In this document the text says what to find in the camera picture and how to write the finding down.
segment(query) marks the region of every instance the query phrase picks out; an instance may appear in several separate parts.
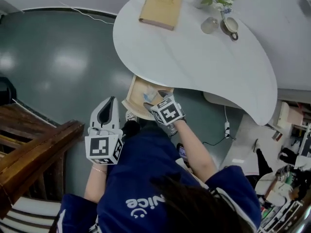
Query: book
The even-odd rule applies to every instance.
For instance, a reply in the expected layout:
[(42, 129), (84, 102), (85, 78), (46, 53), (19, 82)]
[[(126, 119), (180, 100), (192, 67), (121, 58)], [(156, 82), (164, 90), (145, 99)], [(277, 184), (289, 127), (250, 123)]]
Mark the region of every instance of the book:
[(182, 0), (146, 0), (139, 21), (174, 30), (178, 23)]

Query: white table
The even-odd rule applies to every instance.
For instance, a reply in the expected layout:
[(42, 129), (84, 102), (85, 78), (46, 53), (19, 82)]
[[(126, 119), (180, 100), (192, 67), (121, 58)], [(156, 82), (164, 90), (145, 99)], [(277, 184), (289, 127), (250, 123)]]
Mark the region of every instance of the white table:
[(147, 81), (215, 94), (237, 104), (257, 124), (265, 125), (277, 98), (276, 78), (265, 51), (238, 19), (236, 42), (220, 28), (213, 34), (203, 33), (201, 23), (211, 13), (194, 8), (192, 1), (183, 0), (174, 31), (138, 21), (145, 0), (127, 2), (113, 28), (118, 56)]

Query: gray floor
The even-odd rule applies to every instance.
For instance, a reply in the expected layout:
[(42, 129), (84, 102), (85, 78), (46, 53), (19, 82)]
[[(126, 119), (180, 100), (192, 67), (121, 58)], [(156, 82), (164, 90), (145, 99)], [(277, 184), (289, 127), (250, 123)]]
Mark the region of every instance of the gray floor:
[[(133, 77), (114, 49), (112, 29), (113, 25), (75, 12), (10, 14), (0, 25), (0, 72), (11, 80), (18, 98), (28, 106), (58, 123), (76, 119), (87, 128), (92, 110), (109, 96), (121, 102)], [(174, 93), (200, 140), (215, 143), (223, 138), (223, 106), (205, 101), (199, 91), (176, 89)], [(121, 124), (124, 114), (120, 103)], [(227, 115), (230, 132), (235, 135), (243, 111), (227, 108)], [(178, 136), (172, 141), (178, 143)], [(208, 147), (217, 165), (231, 143), (224, 140)], [(90, 167), (83, 143), (68, 151), (67, 192), (83, 195)]]

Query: black cable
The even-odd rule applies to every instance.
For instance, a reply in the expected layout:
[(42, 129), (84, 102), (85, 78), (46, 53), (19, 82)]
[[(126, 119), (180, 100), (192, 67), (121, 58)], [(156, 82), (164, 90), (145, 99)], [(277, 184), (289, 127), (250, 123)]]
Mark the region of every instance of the black cable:
[[(228, 137), (230, 137), (233, 141), (235, 141), (236, 140), (236, 138), (233, 138), (230, 134), (228, 135)], [(219, 143), (221, 143), (223, 140), (225, 140), (226, 139), (226, 137), (224, 137), (223, 139), (221, 139), (219, 142), (217, 142), (217, 143), (215, 143), (215, 144), (210, 144), (210, 143), (208, 143), (208, 142), (202, 142), (203, 144), (204, 143), (206, 143), (206, 144), (209, 144), (209, 145), (211, 145), (211, 146), (216, 146), (217, 144), (219, 144)]]
[(221, 139), (219, 142), (215, 143), (215, 144), (210, 144), (208, 142), (202, 142), (203, 144), (206, 143), (206, 144), (209, 144), (211, 146), (216, 146), (218, 143), (221, 143), (223, 140), (225, 139), (225, 137), (223, 139)]

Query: ceramic cup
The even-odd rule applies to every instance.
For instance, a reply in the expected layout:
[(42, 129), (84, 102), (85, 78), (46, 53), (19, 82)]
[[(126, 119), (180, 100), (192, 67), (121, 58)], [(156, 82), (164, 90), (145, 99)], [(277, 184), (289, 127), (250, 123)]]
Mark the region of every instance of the ceramic cup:
[(233, 19), (232, 17), (228, 17), (225, 21), (222, 21), (221, 26), (223, 32), (229, 35), (232, 40), (238, 40), (239, 25), (235, 19)]

